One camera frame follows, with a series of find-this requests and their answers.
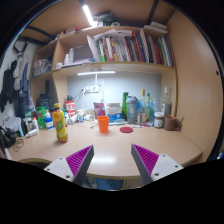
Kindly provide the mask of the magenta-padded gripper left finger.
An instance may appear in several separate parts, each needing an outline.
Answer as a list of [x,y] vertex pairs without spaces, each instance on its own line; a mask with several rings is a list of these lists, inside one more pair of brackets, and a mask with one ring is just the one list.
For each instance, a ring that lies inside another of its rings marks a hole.
[[81,186],[93,156],[94,147],[90,145],[67,158],[58,157],[45,171]]

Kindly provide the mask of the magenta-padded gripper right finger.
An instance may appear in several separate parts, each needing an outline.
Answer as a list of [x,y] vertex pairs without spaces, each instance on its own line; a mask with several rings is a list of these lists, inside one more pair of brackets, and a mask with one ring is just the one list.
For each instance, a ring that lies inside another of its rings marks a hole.
[[131,145],[131,154],[143,185],[148,185],[182,169],[182,166],[167,154],[158,155],[139,145]]

